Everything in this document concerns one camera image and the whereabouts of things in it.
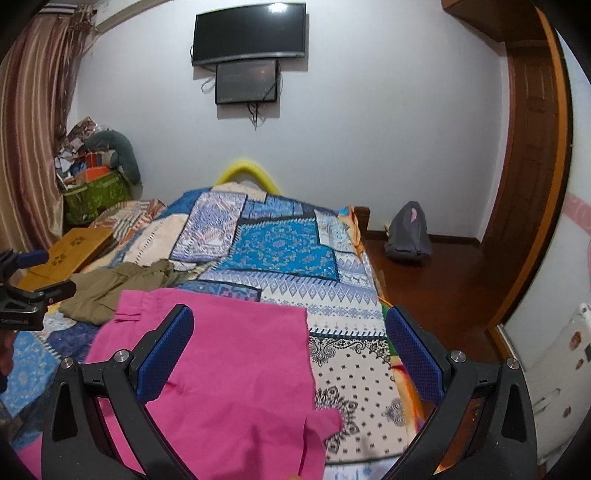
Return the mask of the left hand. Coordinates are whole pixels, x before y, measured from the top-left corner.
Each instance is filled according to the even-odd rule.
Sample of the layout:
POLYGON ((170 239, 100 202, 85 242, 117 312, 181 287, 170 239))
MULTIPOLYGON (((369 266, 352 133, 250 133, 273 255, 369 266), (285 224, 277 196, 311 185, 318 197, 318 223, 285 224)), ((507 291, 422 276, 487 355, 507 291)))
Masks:
POLYGON ((0 334, 0 391, 4 392, 7 388, 8 375, 11 373, 14 361, 14 342, 17 332, 13 330, 2 330, 0 334))

